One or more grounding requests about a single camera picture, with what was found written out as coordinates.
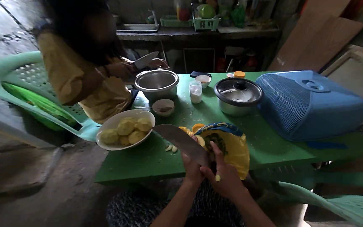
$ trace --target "kitchen knife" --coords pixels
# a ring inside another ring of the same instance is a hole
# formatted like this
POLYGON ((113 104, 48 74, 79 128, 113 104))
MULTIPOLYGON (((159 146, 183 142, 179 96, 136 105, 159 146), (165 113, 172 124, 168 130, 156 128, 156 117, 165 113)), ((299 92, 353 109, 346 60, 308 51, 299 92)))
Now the kitchen knife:
POLYGON ((148 64, 152 61, 152 59, 156 58, 158 56, 158 54, 159 54, 158 51, 149 53, 149 54, 135 60, 132 64, 134 64, 135 68, 142 70, 143 68, 147 67, 148 64))
POLYGON ((198 164, 210 168, 208 152, 182 129, 171 124, 161 124, 152 129, 198 164))

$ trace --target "white bowl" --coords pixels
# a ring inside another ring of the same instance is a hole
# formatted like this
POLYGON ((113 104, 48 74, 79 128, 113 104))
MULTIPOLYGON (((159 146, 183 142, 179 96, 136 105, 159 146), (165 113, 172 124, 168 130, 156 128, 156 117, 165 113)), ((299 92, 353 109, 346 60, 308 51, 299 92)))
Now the white bowl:
POLYGON ((196 77, 197 81, 201 82, 201 86, 204 88, 208 87, 208 85, 211 83, 211 77, 207 75, 198 75, 196 77))
POLYGON ((168 117, 175 110, 175 103, 173 101, 171 101, 170 99, 160 99, 160 100, 154 102, 154 104, 152 105, 152 109, 159 116, 168 117), (166 107, 170 107, 171 109, 166 112, 160 111, 161 108, 166 108, 166 107))
POLYGON ((146 140, 146 138, 149 137, 149 135, 152 132, 152 129, 149 130, 148 134, 142 140, 140 140, 138 143, 134 143, 134 144, 132 144, 132 145, 130 145, 128 147, 123 147, 120 144, 106 144, 106 143, 100 141, 100 135, 101 135, 101 133, 102 133, 103 130, 110 129, 110 128, 117 128, 117 125, 125 117, 133 117, 135 119, 139 119, 139 118, 145 117, 145 118, 148 118, 149 121, 151 121, 152 126, 155 126, 155 117, 149 111, 145 111, 145 110, 127 110, 127 111, 118 113, 118 114, 110 117, 99 128, 98 134, 96 135, 96 142, 98 143, 99 147, 102 147, 103 149, 106 149, 108 151, 124 150, 124 149, 130 148, 130 147, 137 146, 138 144, 142 143, 144 140, 146 140))

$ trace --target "sink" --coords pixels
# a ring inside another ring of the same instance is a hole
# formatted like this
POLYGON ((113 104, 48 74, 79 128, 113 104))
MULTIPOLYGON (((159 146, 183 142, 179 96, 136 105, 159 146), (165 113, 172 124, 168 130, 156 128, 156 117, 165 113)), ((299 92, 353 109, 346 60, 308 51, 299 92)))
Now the sink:
POLYGON ((158 24, 123 24, 117 26, 117 32, 157 32, 158 24))

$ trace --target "hand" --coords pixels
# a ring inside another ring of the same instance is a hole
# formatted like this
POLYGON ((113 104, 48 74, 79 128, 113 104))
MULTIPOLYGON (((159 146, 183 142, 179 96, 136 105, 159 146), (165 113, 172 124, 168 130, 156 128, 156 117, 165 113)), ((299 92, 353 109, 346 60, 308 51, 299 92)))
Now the hand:
POLYGON ((163 68, 163 69, 169 68, 169 66, 167 65, 167 62, 160 58, 152 59, 152 61, 149 63, 149 66, 152 68, 163 68))
POLYGON ((134 67, 130 63, 119 62, 106 65, 110 76, 118 77, 123 81, 126 81, 133 76, 135 72, 134 67))
MULTIPOLYGON (((196 142, 199 142, 197 137, 193 136, 193 139, 196 142)), ((200 165, 193 161, 189 156, 187 156, 184 152, 181 153, 181 159, 183 160, 183 165, 185 169, 185 178, 184 181, 189 181, 196 184, 201 184, 204 180, 204 175, 200 172, 200 165)))
POLYGON ((221 196, 230 199, 233 203, 237 203, 243 196, 250 195, 249 191, 240 181, 238 171, 231 164, 224 162, 224 155, 222 151, 214 142, 210 142, 211 147, 215 153, 215 160, 217 162, 217 175, 221 177, 220 181, 215 180, 214 173, 210 168, 200 167, 200 171, 208 178, 214 190, 221 196))

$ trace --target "dark hair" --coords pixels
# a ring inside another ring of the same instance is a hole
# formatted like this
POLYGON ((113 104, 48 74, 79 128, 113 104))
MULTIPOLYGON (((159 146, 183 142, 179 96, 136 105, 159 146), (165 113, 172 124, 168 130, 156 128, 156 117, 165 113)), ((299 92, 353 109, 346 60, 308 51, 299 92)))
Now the dark hair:
POLYGON ((53 31, 84 59, 97 65, 106 65, 110 63, 107 57, 125 56, 117 36, 108 47, 100 49, 93 45, 83 28, 87 16, 109 12, 105 0, 47 0, 47 3, 54 14, 53 31))

